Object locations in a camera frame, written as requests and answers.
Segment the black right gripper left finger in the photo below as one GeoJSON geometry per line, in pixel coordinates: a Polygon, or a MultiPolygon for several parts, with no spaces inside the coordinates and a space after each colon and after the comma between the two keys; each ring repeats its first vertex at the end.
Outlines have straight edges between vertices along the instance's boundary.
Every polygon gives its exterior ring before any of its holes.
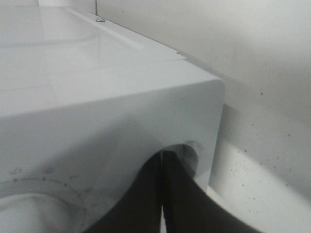
{"type": "Polygon", "coordinates": [[[87,233],[158,233],[162,206],[161,153],[142,166],[134,182],[117,204],[87,233]]]}

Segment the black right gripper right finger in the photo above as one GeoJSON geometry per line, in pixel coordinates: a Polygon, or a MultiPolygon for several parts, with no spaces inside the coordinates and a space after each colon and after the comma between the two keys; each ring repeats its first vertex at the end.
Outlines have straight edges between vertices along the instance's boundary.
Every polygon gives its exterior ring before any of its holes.
{"type": "Polygon", "coordinates": [[[183,168],[177,154],[162,154],[163,207],[168,233],[257,233],[219,206],[183,168]]]}

